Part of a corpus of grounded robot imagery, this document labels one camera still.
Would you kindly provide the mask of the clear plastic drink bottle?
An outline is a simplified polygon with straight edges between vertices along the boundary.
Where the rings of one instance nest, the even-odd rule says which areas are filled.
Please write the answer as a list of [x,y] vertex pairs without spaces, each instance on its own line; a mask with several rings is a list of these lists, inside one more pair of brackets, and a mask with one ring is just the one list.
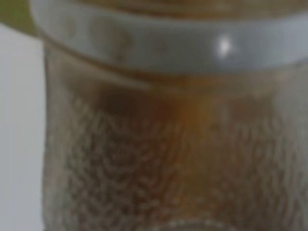
[[305,231],[305,0],[33,0],[46,231]]

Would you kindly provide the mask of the light green plastic cup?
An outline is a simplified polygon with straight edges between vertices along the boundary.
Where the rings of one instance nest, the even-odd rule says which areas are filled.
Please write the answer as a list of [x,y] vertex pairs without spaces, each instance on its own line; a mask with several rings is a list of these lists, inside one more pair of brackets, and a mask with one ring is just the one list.
[[33,38],[38,38],[29,0],[0,0],[0,23]]

